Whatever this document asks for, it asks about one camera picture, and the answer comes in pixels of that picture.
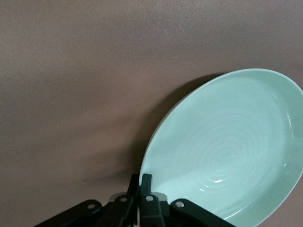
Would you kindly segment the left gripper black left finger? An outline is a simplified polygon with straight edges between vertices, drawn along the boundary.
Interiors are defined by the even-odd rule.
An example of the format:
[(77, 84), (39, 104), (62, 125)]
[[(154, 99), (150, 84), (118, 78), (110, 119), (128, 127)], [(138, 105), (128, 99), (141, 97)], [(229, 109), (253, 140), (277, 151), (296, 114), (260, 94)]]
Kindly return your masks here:
[(81, 202), (39, 224), (38, 227), (132, 227), (137, 223), (139, 175), (133, 174), (127, 192), (113, 195), (103, 206), (97, 200)]

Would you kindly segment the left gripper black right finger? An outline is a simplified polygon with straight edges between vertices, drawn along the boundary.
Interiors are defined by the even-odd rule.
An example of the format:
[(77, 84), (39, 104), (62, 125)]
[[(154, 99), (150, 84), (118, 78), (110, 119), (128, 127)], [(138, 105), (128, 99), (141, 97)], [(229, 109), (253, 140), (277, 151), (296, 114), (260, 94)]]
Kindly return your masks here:
[(233, 224), (187, 199), (171, 203), (163, 193), (152, 192), (152, 175), (143, 174), (140, 185), (141, 227), (232, 227)]

